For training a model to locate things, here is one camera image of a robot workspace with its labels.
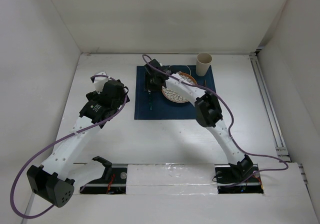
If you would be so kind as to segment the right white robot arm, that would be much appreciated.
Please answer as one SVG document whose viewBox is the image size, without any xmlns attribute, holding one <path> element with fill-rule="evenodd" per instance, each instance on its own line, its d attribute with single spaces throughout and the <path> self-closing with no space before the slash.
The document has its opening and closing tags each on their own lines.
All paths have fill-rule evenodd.
<svg viewBox="0 0 320 224">
<path fill-rule="evenodd" d="M 162 66 L 156 59 L 145 61 L 146 85 L 167 88 L 186 99 L 195 108 L 195 119 L 217 140 L 224 151 L 235 182 L 245 180 L 252 171 L 253 162 L 240 150 L 228 132 L 222 109 L 214 92 L 206 87 L 191 84 L 178 73 Z"/>
</svg>

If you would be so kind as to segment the blue whale cloth napkin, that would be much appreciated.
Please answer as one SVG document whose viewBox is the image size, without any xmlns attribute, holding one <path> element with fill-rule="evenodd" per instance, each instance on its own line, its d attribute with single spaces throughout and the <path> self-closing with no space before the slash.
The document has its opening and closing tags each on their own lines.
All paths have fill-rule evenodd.
<svg viewBox="0 0 320 224">
<path fill-rule="evenodd" d="M 212 68 L 210 67 L 205 76 L 200 77 L 196 74 L 195 65 L 172 65 L 173 71 L 184 72 L 190 74 L 199 85 L 203 85 L 206 80 L 206 85 L 211 90 L 215 91 L 215 81 Z M 162 92 L 152 93 L 152 111 L 149 110 L 148 91 L 145 90 L 145 67 L 136 67 L 136 87 L 135 87 L 135 112 L 136 120 L 194 120 L 196 112 L 194 107 L 188 103 L 174 103 L 164 97 Z"/>
</svg>

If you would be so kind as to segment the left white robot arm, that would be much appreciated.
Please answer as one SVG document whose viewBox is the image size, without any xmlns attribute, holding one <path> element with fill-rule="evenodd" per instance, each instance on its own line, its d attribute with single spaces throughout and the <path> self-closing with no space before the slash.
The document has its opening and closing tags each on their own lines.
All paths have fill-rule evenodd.
<svg viewBox="0 0 320 224">
<path fill-rule="evenodd" d="M 71 137 L 63 140 L 39 167 L 28 169 L 26 175 L 36 195 L 61 208 L 85 184 L 93 180 L 104 183 L 111 178 L 112 164 L 100 156 L 77 169 L 73 164 L 90 139 L 128 102 L 126 90 L 119 80 L 108 80 L 87 94 L 88 102 L 79 113 Z"/>
</svg>

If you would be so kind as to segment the floral orange-rimmed plate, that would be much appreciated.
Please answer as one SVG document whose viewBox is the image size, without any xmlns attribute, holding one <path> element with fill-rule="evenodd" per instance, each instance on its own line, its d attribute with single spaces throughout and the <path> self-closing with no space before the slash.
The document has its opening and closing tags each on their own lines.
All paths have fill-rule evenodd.
<svg viewBox="0 0 320 224">
<path fill-rule="evenodd" d="M 180 75 L 181 78 L 183 78 L 185 81 L 189 82 L 190 84 L 197 85 L 196 80 L 191 75 L 181 71 L 179 71 L 178 74 Z M 179 103 L 179 104 L 188 103 L 187 99 L 183 98 L 181 95 L 177 94 L 176 92 L 173 92 L 172 90 L 165 88 L 164 86 L 162 87 L 161 91 L 164 97 L 171 102 Z"/>
</svg>

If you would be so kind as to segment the green-handled metal fork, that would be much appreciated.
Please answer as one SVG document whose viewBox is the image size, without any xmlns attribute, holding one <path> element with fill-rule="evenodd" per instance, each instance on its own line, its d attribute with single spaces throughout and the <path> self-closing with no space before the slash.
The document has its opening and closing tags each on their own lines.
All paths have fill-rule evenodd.
<svg viewBox="0 0 320 224">
<path fill-rule="evenodd" d="M 153 110 L 153 97 L 152 97 L 152 92 L 149 90 L 148 91 L 148 104 L 149 104 L 149 110 Z"/>
</svg>

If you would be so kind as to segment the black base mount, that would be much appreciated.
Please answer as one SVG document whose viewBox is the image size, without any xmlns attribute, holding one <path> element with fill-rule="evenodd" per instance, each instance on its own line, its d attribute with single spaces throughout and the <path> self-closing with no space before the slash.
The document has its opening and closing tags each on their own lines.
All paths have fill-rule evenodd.
<svg viewBox="0 0 320 224">
<path fill-rule="evenodd" d="M 232 174 L 230 166 L 218 165 L 215 167 L 215 175 L 212 178 L 214 183 L 217 183 L 218 194 L 263 194 L 263 184 L 260 176 L 257 174 L 250 177 L 245 182 L 234 187 L 229 187 L 238 181 Z"/>
<path fill-rule="evenodd" d="M 128 164 L 112 164 L 100 156 L 96 156 L 92 160 L 104 166 L 104 171 L 98 179 L 92 180 L 88 184 L 80 187 L 79 193 L 85 195 L 126 194 Z"/>
</svg>

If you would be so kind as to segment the aluminium side rail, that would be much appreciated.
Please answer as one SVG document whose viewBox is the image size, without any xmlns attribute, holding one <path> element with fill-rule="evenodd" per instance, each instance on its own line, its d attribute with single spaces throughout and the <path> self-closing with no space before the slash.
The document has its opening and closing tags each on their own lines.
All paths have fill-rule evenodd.
<svg viewBox="0 0 320 224">
<path fill-rule="evenodd" d="M 265 79 L 263 77 L 262 69 L 259 64 L 258 56 L 255 52 L 249 54 L 249 59 L 253 68 L 253 72 L 257 81 L 257 85 L 260 91 L 260 95 L 267 113 L 267 117 L 271 126 L 271 130 L 274 137 L 274 145 L 277 152 L 277 155 L 283 161 L 291 163 L 291 158 L 288 153 L 286 143 L 283 139 L 282 131 L 279 125 L 279 122 L 276 117 L 276 113 L 267 89 Z"/>
</svg>

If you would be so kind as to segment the beige ceramic cup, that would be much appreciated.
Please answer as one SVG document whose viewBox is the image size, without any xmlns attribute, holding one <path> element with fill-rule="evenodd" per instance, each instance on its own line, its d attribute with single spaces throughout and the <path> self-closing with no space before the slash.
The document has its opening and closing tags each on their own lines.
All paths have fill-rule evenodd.
<svg viewBox="0 0 320 224">
<path fill-rule="evenodd" d="M 199 53 L 196 57 L 196 74 L 205 76 L 212 62 L 212 56 L 208 53 Z"/>
</svg>

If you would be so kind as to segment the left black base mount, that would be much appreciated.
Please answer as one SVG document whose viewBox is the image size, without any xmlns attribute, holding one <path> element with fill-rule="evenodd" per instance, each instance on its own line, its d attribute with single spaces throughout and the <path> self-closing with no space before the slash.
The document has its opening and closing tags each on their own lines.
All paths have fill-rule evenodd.
<svg viewBox="0 0 320 224">
<path fill-rule="evenodd" d="M 104 166 L 104 171 L 98 179 L 92 180 L 88 184 L 80 187 L 79 193 L 85 195 L 126 194 L 128 164 L 112 164 L 100 156 L 96 156 L 92 160 Z"/>
</svg>

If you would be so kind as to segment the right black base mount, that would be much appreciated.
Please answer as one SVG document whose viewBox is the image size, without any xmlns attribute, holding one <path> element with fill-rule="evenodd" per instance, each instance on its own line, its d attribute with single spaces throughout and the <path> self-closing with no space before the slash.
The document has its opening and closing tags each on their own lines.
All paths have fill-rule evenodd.
<svg viewBox="0 0 320 224">
<path fill-rule="evenodd" d="M 230 166 L 218 165 L 215 167 L 215 175 L 212 178 L 214 183 L 217 183 L 218 194 L 263 194 L 263 184 L 260 176 L 257 174 L 250 177 L 245 182 L 234 187 L 229 187 L 238 181 L 232 174 Z"/>
</svg>

